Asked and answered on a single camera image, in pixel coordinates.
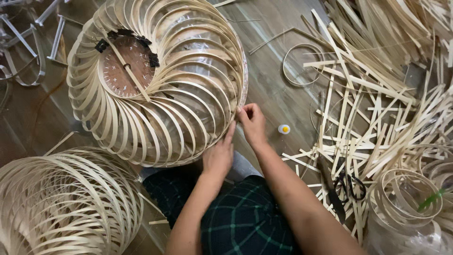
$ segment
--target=knife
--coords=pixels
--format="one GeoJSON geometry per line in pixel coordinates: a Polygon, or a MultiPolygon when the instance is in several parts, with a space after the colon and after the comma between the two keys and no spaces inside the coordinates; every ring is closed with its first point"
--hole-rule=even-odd
{"type": "Polygon", "coordinates": [[[335,191],[331,172],[329,171],[329,168],[327,167],[326,158],[323,155],[320,155],[318,158],[318,163],[319,163],[318,167],[321,170],[321,174],[323,175],[324,182],[327,184],[330,203],[332,204],[332,207],[338,216],[338,220],[340,221],[341,224],[344,224],[344,221],[346,219],[346,212],[344,211],[344,206],[341,203],[337,192],[335,191]]]}

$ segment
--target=plaid pants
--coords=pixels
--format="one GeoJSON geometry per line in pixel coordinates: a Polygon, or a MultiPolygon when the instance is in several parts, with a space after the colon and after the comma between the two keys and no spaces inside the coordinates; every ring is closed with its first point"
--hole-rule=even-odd
{"type": "MultiPolygon", "coordinates": [[[[192,192],[197,174],[176,167],[143,181],[149,195],[173,228],[192,192]]],[[[264,178],[248,176],[233,187],[222,187],[201,222],[203,254],[300,254],[264,178]]]]}

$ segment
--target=white bottle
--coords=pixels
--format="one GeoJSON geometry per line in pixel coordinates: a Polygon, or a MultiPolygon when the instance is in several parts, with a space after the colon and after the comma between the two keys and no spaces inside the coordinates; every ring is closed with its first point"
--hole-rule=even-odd
{"type": "Polygon", "coordinates": [[[291,128],[288,125],[283,124],[279,126],[278,130],[280,133],[286,135],[291,131],[291,128]]]}

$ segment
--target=bamboo lantern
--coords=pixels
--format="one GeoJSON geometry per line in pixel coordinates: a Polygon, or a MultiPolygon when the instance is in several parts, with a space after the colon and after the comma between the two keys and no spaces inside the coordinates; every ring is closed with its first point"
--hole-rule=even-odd
{"type": "Polygon", "coordinates": [[[102,148],[147,167],[196,160],[248,87],[238,36],[205,0],[108,0],[68,65],[74,117],[102,148]]]}
{"type": "Polygon", "coordinates": [[[0,247],[9,255],[122,254],[143,216],[127,162],[81,147],[0,169],[0,247]]]}

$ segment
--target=black scissors handle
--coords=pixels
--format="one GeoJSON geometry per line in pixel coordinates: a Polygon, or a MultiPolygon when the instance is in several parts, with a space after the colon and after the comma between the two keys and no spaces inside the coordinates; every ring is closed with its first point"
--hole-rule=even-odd
{"type": "MultiPolygon", "coordinates": [[[[342,187],[343,187],[344,192],[347,194],[347,186],[346,186],[346,183],[344,181],[345,177],[347,178],[347,182],[349,183],[349,191],[351,193],[352,198],[354,198],[355,201],[363,200],[366,197],[366,186],[354,174],[352,174],[352,176],[351,176],[349,174],[345,174],[344,172],[340,172],[340,174],[338,175],[337,179],[335,180],[335,182],[333,184],[335,189],[337,188],[337,185],[340,182],[342,187]],[[354,179],[354,181],[359,185],[361,196],[357,196],[357,194],[354,193],[354,189],[352,187],[352,179],[354,179]]],[[[347,203],[348,201],[349,201],[349,197],[348,196],[346,196],[345,200],[341,200],[341,202],[343,204],[347,203]]]]}

